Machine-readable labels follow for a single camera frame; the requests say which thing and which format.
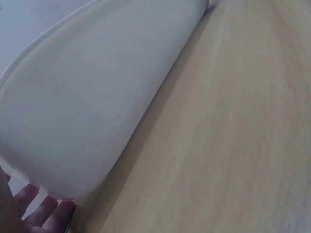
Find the wooden table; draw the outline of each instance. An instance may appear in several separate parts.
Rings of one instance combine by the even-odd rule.
[[[310,9],[210,9],[70,232],[310,232]]]

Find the light wood grain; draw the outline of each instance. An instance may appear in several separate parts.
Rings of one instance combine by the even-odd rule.
[[[311,231],[309,0],[204,16],[72,233]]]

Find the hand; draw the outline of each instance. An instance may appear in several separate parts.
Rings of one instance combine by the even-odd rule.
[[[73,201],[57,201],[47,196],[42,204],[24,221],[27,207],[38,195],[38,189],[26,185],[14,197],[0,167],[0,229],[4,233],[63,233],[66,230],[75,204]]]

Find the white sheet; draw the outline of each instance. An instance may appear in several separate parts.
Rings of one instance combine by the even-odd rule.
[[[207,2],[100,2],[45,39],[47,32],[0,79],[0,153],[54,196],[91,191],[115,164]]]

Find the finger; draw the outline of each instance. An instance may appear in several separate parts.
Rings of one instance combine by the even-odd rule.
[[[54,213],[43,224],[43,228],[51,233],[63,233],[70,221],[75,204],[73,201],[63,201]]]
[[[9,183],[9,181],[10,181],[11,177],[10,177],[9,175],[5,174],[5,178],[6,178],[6,180],[7,180],[7,181],[8,181],[8,183]]]
[[[57,200],[47,196],[41,205],[25,219],[25,222],[29,223],[31,226],[42,227],[48,217],[53,214],[57,205]]]
[[[39,190],[31,184],[26,185],[14,197],[17,205],[17,211],[20,217],[23,217],[30,203],[38,195]]]

